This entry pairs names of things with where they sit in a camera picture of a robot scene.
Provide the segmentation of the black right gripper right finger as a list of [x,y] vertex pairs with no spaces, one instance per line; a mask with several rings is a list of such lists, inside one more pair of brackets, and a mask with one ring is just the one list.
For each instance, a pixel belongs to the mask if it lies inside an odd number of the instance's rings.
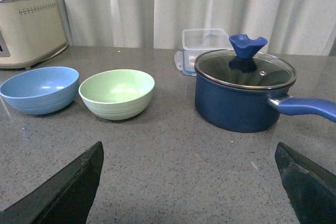
[[275,161],[299,222],[335,223],[335,175],[282,142]]

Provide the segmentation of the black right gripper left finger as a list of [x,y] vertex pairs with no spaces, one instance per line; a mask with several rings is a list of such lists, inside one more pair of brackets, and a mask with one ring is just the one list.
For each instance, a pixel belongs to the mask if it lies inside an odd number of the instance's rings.
[[1,212],[1,223],[86,223],[100,184],[101,141]]

